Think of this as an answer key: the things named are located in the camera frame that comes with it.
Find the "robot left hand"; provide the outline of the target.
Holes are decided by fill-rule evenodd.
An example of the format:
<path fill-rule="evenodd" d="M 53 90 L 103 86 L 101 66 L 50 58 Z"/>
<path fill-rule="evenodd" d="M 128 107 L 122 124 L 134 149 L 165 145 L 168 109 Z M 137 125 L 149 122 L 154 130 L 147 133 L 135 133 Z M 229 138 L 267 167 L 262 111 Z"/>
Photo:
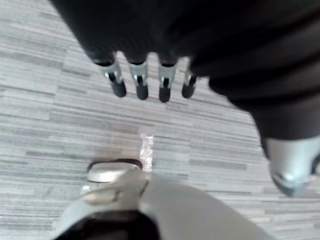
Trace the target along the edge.
<path fill-rule="evenodd" d="M 249 113 L 274 184 L 294 196 L 320 165 L 320 3 L 317 0 L 53 0 L 113 93 L 127 93 L 116 53 L 136 95 L 148 97 L 147 56 L 159 59 L 167 102 L 180 58 L 182 95 L 199 78 Z"/>

